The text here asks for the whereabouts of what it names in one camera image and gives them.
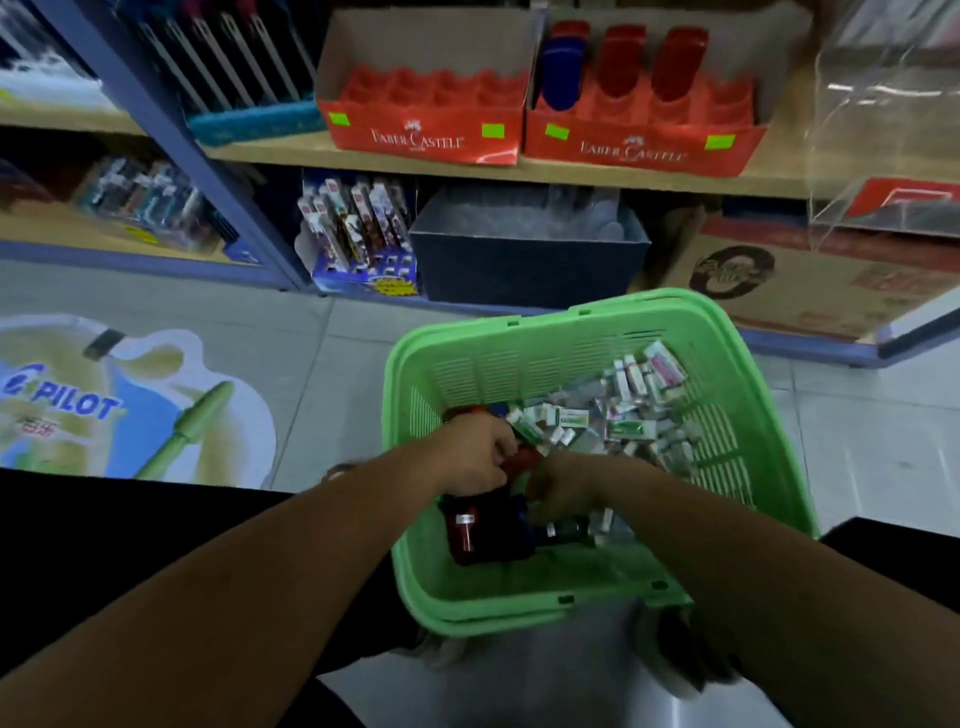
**green plastic basket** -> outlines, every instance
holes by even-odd
[[[806,486],[753,358],[723,309],[681,289],[545,316],[411,331],[387,361],[384,447],[439,427],[449,407],[544,395],[578,376],[599,375],[614,359],[642,352],[658,339],[689,375],[679,412],[706,433],[694,446],[697,484],[816,535]],[[411,614],[451,637],[544,623],[601,597],[640,596],[655,605],[688,601],[640,544],[557,546],[510,564],[457,566],[444,518],[433,507],[406,530],[393,555]]]

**pilot logo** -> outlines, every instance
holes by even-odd
[[[763,248],[734,245],[700,258],[689,286],[715,301],[740,298],[769,280],[775,263],[773,254]]]
[[[123,404],[122,400],[96,392],[81,392],[77,387],[60,384],[52,379],[40,381],[39,377],[44,371],[46,366],[39,363],[21,367],[4,382],[0,397],[17,397],[48,409],[56,408],[81,417],[95,416],[98,420],[105,419],[111,411]]]

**red label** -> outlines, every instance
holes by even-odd
[[[844,213],[844,220],[863,217],[881,207],[912,202],[960,203],[960,184],[920,182],[897,177],[867,180]]]
[[[465,164],[516,164],[523,109],[318,102],[339,149]]]
[[[558,128],[563,130],[559,135]],[[611,124],[532,109],[527,111],[523,153],[584,164],[736,177],[765,133],[766,127],[762,126],[712,130]]]

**tile grout line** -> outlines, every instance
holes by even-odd
[[[297,399],[297,406],[294,407],[294,416],[290,418],[290,426],[287,427],[287,433],[283,438],[283,448],[280,450],[280,455],[276,459],[274,479],[270,481],[270,488],[268,490],[275,490],[274,485],[276,484],[276,475],[280,472],[280,464],[283,462],[283,458],[286,457],[287,447],[290,445],[290,435],[293,433],[294,425],[297,423],[297,416],[300,414],[300,406],[303,404],[303,398],[306,397],[306,390],[310,385],[310,378],[313,376],[314,369],[317,368],[317,360],[320,358],[320,349],[324,345],[326,330],[330,326],[330,317],[332,316],[333,306],[330,307],[330,310],[326,316],[326,321],[324,321],[324,325],[320,329],[320,335],[317,337],[317,347],[313,350],[313,359],[310,361],[310,368],[307,370],[306,376],[303,378],[303,387],[300,390],[300,398]]]
[[[806,462],[806,442],[804,441],[804,424],[800,418],[800,402],[797,399],[797,373],[794,371],[793,359],[786,360],[790,367],[790,400],[793,402],[793,416],[797,421],[797,432],[800,433],[800,449],[804,456],[804,480],[806,480],[806,491],[813,500],[813,491],[810,490],[810,466]],[[816,516],[816,506],[814,506],[814,516]]]
[[[804,421],[800,417],[800,403],[797,401],[797,390],[793,390],[791,395],[793,399],[793,416],[797,420],[797,431],[800,433],[800,447],[804,452],[804,477],[806,479],[806,490],[813,500],[813,491],[810,490],[810,466],[806,462],[806,441],[804,440]]]
[[[361,339],[356,336],[341,336],[338,333],[329,333],[325,336],[331,339],[343,339],[344,341],[362,341],[368,344],[389,344],[390,346],[396,346],[396,341],[387,341],[386,339]]]
[[[955,407],[944,406],[942,404],[921,404],[920,402],[905,400],[879,400],[873,397],[863,395],[841,395],[835,392],[818,392],[812,389],[795,389],[798,395],[814,395],[815,397],[833,397],[838,400],[871,401],[876,404],[900,404],[906,407],[922,407],[923,409],[941,409],[946,412],[960,412],[960,404]]]

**red cardboard display box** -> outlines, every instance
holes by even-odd
[[[580,100],[572,109],[555,111],[542,98],[531,98],[524,154],[710,177],[743,172],[766,133],[812,22],[807,11],[782,0],[747,12],[557,10],[551,12],[547,36],[551,27],[569,20],[589,23]],[[604,36],[617,26],[645,29],[640,41],[643,66],[633,89],[612,98],[600,90],[596,77],[604,62]],[[659,103],[651,75],[674,29],[706,31],[706,54],[689,92]],[[745,121],[750,120],[751,106],[755,123]]]
[[[334,144],[516,164],[538,18],[506,8],[336,11],[316,84]]]

